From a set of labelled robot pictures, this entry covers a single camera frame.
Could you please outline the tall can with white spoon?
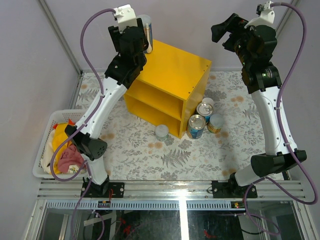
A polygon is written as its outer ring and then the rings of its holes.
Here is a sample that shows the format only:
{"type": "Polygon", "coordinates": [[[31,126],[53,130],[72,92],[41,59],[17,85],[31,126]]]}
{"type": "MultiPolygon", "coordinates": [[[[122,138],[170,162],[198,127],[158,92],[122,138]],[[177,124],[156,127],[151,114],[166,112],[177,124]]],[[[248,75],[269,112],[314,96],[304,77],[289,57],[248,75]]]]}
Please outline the tall can with white spoon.
{"type": "Polygon", "coordinates": [[[144,52],[146,54],[150,54],[153,51],[152,19],[146,14],[138,15],[136,18],[140,18],[142,20],[144,33],[148,41],[148,48],[144,52]]]}

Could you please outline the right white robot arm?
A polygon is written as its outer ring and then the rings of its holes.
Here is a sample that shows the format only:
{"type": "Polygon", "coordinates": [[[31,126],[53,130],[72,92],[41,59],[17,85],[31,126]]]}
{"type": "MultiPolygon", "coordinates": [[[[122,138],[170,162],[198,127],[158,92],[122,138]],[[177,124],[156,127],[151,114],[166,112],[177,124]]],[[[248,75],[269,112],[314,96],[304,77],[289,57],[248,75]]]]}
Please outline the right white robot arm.
{"type": "Polygon", "coordinates": [[[226,33],[223,47],[236,53],[242,65],[241,76],[258,110],[265,140],[265,152],[253,155],[250,165],[230,175],[228,192],[240,197],[246,186],[269,176],[289,170],[307,159],[298,149],[287,122],[282,103],[277,103],[282,81],[271,62],[277,46],[276,31],[266,25],[250,25],[236,13],[211,27],[212,41],[217,43],[226,33]]]}

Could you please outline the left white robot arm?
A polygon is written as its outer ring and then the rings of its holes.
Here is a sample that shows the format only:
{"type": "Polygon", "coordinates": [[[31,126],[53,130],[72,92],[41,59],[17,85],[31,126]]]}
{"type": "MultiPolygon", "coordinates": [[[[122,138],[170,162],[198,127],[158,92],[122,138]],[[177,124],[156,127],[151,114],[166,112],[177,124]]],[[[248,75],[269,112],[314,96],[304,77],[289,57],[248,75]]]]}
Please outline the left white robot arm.
{"type": "Polygon", "coordinates": [[[105,71],[101,84],[101,93],[95,96],[83,117],[74,126],[68,125],[66,135],[83,155],[91,177],[92,191],[98,197],[105,197],[110,190],[106,182],[108,174],[105,170],[103,155],[107,143],[100,139],[105,121],[118,102],[130,88],[143,70],[147,62],[144,51],[149,43],[144,32],[143,21],[136,18],[135,25],[108,28],[117,55],[105,71]]]}

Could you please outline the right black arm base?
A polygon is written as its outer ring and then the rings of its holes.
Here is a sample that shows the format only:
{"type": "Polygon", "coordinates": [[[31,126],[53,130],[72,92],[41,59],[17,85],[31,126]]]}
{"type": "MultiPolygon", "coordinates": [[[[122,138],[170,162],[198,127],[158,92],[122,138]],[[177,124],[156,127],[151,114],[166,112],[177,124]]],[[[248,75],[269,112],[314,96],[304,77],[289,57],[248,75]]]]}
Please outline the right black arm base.
{"type": "Polygon", "coordinates": [[[211,182],[214,199],[239,199],[244,198],[245,193],[249,199],[258,197],[254,182],[260,178],[254,173],[234,172],[227,181],[213,180],[211,182]]]}

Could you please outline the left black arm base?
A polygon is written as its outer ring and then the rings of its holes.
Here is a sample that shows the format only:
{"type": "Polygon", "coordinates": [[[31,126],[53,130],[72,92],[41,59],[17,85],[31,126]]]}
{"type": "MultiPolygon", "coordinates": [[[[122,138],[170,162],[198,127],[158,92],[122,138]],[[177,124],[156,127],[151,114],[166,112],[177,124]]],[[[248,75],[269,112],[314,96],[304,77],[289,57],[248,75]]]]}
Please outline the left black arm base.
{"type": "Polygon", "coordinates": [[[124,182],[112,182],[109,177],[101,184],[91,183],[90,179],[82,178],[81,196],[84,198],[108,198],[119,199],[124,197],[125,183],[124,182]]]}

